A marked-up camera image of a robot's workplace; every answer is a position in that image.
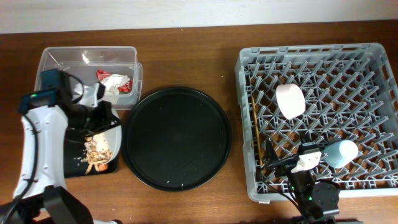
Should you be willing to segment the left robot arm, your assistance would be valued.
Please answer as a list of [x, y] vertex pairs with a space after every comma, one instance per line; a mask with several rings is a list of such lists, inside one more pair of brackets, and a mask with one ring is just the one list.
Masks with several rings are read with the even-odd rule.
[[82, 162], [97, 169], [111, 162], [121, 146], [121, 121], [103, 100], [105, 86], [85, 86], [74, 76], [51, 69], [40, 74], [40, 90], [24, 95], [19, 105], [24, 128], [21, 174], [13, 200], [1, 205], [1, 223], [96, 223], [90, 211], [68, 190], [64, 175], [64, 141], [68, 128], [83, 136]]

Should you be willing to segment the red snack wrapper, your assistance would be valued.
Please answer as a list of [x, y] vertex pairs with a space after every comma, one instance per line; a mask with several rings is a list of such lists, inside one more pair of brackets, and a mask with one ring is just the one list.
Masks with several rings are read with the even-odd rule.
[[[98, 78], [99, 81], [101, 81], [102, 79], [106, 78], [108, 75], [111, 75], [111, 74], [116, 74], [116, 73], [109, 73], [109, 72], [104, 71], [104, 70], [98, 70], [98, 71], [96, 72], [96, 76], [97, 76], [97, 78]], [[132, 80], [131, 80], [131, 81], [130, 81], [131, 91], [132, 91], [132, 84], [133, 84], [133, 82], [132, 82]]]

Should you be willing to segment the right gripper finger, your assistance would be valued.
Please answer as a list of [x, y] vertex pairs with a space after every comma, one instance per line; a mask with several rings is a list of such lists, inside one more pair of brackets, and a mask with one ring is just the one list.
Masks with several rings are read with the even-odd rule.
[[318, 144], [312, 141], [305, 133], [300, 133], [300, 147], [303, 148], [318, 148]]
[[269, 138], [266, 139], [266, 150], [265, 150], [265, 161], [266, 162], [275, 162], [278, 161], [279, 158], [274, 150], [274, 147]]

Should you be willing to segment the blue cup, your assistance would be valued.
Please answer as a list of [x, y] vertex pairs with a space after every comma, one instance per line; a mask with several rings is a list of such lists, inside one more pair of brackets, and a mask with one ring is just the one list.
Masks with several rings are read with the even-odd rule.
[[327, 146], [323, 153], [326, 154], [325, 162], [335, 169], [340, 169], [357, 157], [358, 146], [350, 140], [342, 140]]

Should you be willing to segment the grey plate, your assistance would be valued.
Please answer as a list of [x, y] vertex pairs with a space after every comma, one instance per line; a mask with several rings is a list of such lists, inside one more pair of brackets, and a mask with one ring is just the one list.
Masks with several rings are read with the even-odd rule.
[[122, 139], [121, 126], [117, 126], [108, 131], [105, 131], [104, 134], [105, 134], [105, 138], [107, 139], [107, 141], [109, 143], [110, 150], [114, 154], [113, 157], [111, 158], [111, 160], [108, 162], [108, 163], [110, 163], [119, 154], [119, 150], [121, 147], [121, 139]]

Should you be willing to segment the orange carrot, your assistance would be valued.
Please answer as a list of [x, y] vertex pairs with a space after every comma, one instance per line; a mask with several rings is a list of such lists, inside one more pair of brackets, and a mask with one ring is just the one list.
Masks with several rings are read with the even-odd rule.
[[100, 171], [100, 172], [104, 172], [104, 171], [106, 171], [108, 169], [108, 165], [107, 164], [99, 164], [98, 165], [98, 170]]

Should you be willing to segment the white tissue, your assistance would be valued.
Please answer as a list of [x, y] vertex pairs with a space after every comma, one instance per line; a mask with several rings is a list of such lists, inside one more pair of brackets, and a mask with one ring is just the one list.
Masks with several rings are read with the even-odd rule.
[[105, 101], [116, 104], [120, 93], [129, 93], [131, 91], [130, 78], [126, 75], [111, 74], [102, 79], [100, 83], [105, 86]]

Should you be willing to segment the rice and food scraps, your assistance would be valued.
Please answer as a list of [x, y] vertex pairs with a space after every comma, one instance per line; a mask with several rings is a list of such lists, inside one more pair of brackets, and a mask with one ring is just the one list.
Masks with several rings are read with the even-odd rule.
[[98, 170], [99, 164], [108, 164], [108, 162], [113, 157], [113, 152], [110, 150], [109, 143], [105, 138], [104, 133], [94, 135], [93, 137], [85, 137], [83, 152], [85, 153], [85, 158], [80, 159], [82, 162], [88, 164], [88, 168], [85, 171], [85, 175], [88, 175], [92, 169], [96, 172]]

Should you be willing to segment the wooden chopstick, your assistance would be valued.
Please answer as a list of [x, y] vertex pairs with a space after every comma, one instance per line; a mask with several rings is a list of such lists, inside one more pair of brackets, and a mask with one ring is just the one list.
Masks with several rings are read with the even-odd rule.
[[251, 97], [251, 101], [252, 101], [252, 107], [253, 107], [253, 116], [254, 116], [254, 127], [255, 127], [255, 134], [256, 134], [256, 141], [257, 141], [257, 150], [258, 150], [258, 154], [259, 154], [259, 163], [261, 166], [263, 166], [263, 161], [262, 161], [262, 149], [261, 149], [261, 141], [259, 138], [259, 128], [258, 128], [258, 122], [257, 122], [257, 114], [256, 114], [256, 104], [254, 101], [254, 97]]

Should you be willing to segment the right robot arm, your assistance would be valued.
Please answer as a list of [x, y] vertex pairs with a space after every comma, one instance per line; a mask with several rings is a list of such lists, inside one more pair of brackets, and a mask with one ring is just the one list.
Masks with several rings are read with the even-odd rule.
[[296, 154], [280, 159], [271, 143], [265, 140], [265, 164], [262, 170], [272, 172], [276, 177], [287, 178], [288, 194], [267, 187], [288, 199], [300, 212], [301, 217], [293, 218], [294, 223], [336, 223], [340, 186], [336, 182], [316, 179], [311, 170], [320, 163], [323, 149], [306, 135], [300, 136]]

